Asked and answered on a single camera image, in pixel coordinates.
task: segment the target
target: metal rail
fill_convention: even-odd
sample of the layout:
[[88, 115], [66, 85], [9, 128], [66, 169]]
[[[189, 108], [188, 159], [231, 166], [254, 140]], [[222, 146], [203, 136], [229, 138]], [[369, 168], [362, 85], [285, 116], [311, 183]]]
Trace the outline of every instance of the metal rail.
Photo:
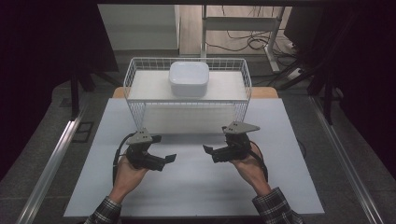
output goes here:
[[66, 150], [72, 141], [73, 135], [81, 121], [81, 118], [84, 115], [87, 104], [88, 95], [83, 94], [80, 98], [80, 111], [76, 119], [70, 120], [67, 123], [58, 144], [56, 145], [55, 149], [53, 149], [52, 155], [50, 156], [43, 173], [35, 184], [35, 188], [27, 200], [27, 203], [23, 207], [16, 223], [32, 223], [35, 219], [35, 215], [37, 214], [37, 211], [40, 208], [40, 205], [42, 204], [48, 189], [50, 188], [50, 184], [52, 183], [52, 180], [55, 177], [59, 166], [61, 165], [64, 154], [66, 153]]
[[363, 208], [364, 213], [369, 219], [370, 223], [384, 223], [381, 216], [379, 215], [378, 209], [375, 205], [375, 202], [369, 192], [369, 190], [364, 186], [361, 178], [358, 175], [355, 167], [352, 164], [352, 161], [347, 155], [346, 150], [343, 147], [340, 139], [338, 138], [337, 133], [334, 128], [328, 124], [324, 115], [322, 114], [322, 107], [318, 98], [310, 96], [312, 105], [314, 106], [320, 123], [323, 126], [325, 133], [328, 135], [330, 142], [332, 144], [332, 148], [334, 149], [335, 154], [338, 157], [345, 173], [348, 178], [353, 190], [355, 191], [356, 196], [358, 197], [359, 202], [361, 203], [361, 207]]

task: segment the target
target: wrist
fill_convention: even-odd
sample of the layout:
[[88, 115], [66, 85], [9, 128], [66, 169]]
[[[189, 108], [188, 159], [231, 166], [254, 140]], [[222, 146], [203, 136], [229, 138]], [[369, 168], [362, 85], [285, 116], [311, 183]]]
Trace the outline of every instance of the wrist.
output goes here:
[[122, 190], [113, 188], [113, 190], [111, 190], [110, 194], [108, 195], [108, 198], [115, 203], [121, 204], [126, 195], [127, 193], [123, 192]]
[[256, 191], [258, 196], [266, 196], [267, 194], [271, 193], [271, 187], [268, 183], [260, 183], [253, 185], [254, 191]]

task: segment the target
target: wall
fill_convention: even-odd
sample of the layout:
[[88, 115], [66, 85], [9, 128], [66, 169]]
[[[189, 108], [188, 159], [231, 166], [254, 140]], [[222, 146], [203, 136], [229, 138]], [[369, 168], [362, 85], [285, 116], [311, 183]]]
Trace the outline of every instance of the wall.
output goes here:
[[178, 49], [178, 6], [98, 6], [114, 50]]

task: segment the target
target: metal frame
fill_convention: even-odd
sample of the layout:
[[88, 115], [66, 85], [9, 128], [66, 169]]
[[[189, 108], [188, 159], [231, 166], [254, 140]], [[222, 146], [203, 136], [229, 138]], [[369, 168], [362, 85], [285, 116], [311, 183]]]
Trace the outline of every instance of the metal frame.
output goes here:
[[203, 5], [201, 58], [206, 57], [206, 31], [270, 31], [270, 39], [264, 50], [273, 72], [279, 73], [273, 49], [284, 12], [285, 7], [281, 7], [276, 18], [207, 17], [206, 5]]
[[346, 173], [346, 177], [348, 178], [350, 185], [355, 191], [356, 196], [361, 203], [361, 207], [363, 208], [363, 211], [369, 219], [370, 223], [384, 223], [382, 217], [379, 214], [378, 208], [376, 207], [375, 202], [370, 195], [369, 190], [364, 186], [358, 172], [353, 166], [352, 161], [348, 157], [343, 144], [338, 138], [337, 133], [335, 132], [332, 125], [329, 125], [329, 123], [326, 121], [325, 116], [321, 113], [322, 106], [318, 101], [318, 97], [310, 96], [309, 99], [317, 112], [318, 119], [322, 124], [325, 133], [329, 137], [332, 148], [334, 149], [334, 152], [337, 155], [338, 160], [340, 161], [341, 166]]
[[87, 94], [83, 94], [80, 100], [79, 113], [73, 120], [70, 120], [64, 128], [64, 132], [62, 133], [58, 144], [56, 145], [55, 149], [53, 149], [52, 155], [50, 156], [43, 173], [35, 184], [35, 188], [23, 207], [16, 223], [32, 223], [35, 219], [35, 215], [37, 214], [38, 209], [40, 208], [40, 205], [42, 204], [44, 197], [50, 188], [50, 184], [52, 183], [59, 166], [61, 165], [64, 154], [66, 153], [67, 148], [72, 141], [73, 135], [76, 132], [79, 123], [81, 122], [81, 118], [84, 115], [87, 105], [88, 96]]

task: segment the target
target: hand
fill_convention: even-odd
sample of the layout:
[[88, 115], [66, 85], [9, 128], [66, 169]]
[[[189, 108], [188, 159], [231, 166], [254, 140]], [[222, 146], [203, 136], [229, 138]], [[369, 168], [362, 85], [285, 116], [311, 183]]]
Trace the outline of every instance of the hand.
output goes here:
[[149, 169], [135, 169], [128, 162], [125, 155], [121, 157], [118, 165], [116, 181], [108, 197], [115, 203], [122, 203], [125, 196], [134, 190], [142, 181]]
[[[262, 158], [260, 150], [252, 143], [251, 150]], [[265, 196], [271, 192], [271, 187], [265, 180], [264, 172], [260, 167], [259, 163], [252, 156], [248, 155], [244, 160], [241, 161], [230, 161], [238, 173], [246, 180], [251, 187], [254, 188], [257, 195]]]

